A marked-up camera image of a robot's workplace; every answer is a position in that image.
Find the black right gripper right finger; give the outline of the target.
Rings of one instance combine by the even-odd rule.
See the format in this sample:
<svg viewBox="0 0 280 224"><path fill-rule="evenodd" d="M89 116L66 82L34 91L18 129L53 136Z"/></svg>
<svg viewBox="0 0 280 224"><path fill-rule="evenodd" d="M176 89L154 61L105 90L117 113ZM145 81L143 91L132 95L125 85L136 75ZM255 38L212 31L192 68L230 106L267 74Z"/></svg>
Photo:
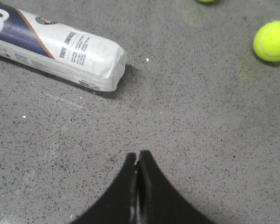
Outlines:
<svg viewBox="0 0 280 224"><path fill-rule="evenodd" d="M148 150L138 160L140 222L142 224L212 224L190 205L158 167Z"/></svg>

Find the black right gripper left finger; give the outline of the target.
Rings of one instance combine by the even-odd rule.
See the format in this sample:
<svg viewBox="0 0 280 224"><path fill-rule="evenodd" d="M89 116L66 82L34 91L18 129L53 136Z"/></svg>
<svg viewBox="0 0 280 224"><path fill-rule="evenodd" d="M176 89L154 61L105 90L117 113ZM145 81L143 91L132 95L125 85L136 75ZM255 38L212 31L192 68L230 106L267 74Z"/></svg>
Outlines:
<svg viewBox="0 0 280 224"><path fill-rule="evenodd" d="M128 153L105 193L73 224L135 224L138 199L136 154Z"/></svg>

